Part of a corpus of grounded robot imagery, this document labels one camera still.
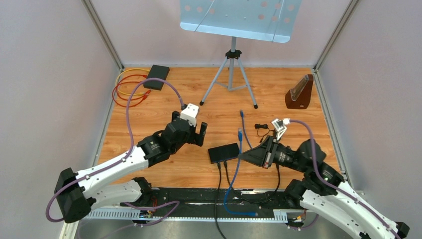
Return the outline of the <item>black network switch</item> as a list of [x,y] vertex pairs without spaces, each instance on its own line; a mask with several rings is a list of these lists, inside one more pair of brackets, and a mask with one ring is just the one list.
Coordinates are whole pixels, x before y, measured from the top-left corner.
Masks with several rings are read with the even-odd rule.
[[237,143],[226,144],[208,149],[210,164],[232,160],[239,155],[239,146]]

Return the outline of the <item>black power adapter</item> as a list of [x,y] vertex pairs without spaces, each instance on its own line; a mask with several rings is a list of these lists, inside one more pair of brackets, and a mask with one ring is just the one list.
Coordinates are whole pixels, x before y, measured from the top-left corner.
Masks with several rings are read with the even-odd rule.
[[[259,137],[264,137],[264,136],[266,136],[266,135],[268,135],[270,132],[273,132],[273,130],[271,130],[270,128],[269,128],[269,126],[265,123],[265,124],[259,124],[259,123],[256,123],[255,125],[254,125],[254,127],[255,127],[255,129],[257,130],[257,135],[259,136]],[[267,132],[266,133],[263,133],[263,134],[260,134],[259,133],[259,130],[261,130],[261,129],[265,129],[265,130],[267,130]]]

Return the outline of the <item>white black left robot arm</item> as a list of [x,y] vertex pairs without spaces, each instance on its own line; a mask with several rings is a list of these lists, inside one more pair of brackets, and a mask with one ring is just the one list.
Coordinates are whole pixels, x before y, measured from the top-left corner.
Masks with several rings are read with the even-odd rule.
[[62,213],[60,221],[73,223],[92,210],[111,204],[137,202],[141,206],[148,205],[152,192],[146,183],[139,179],[119,185],[112,183],[169,159],[186,143],[202,146],[208,125],[202,122],[199,133],[196,133],[196,127],[195,116],[174,111],[164,130],[144,138],[127,152],[78,172],[72,168],[63,170],[52,198]]

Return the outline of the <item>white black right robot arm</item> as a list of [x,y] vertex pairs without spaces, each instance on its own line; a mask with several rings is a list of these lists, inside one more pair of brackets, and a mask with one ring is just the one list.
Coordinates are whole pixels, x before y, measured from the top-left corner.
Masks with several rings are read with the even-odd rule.
[[265,169],[275,164],[303,173],[302,180],[293,179],[284,190],[286,205],[310,209],[354,239],[404,239],[409,233],[407,224],[388,219],[357,194],[340,173],[324,162],[326,154],[309,139],[292,150],[268,136],[239,157]]

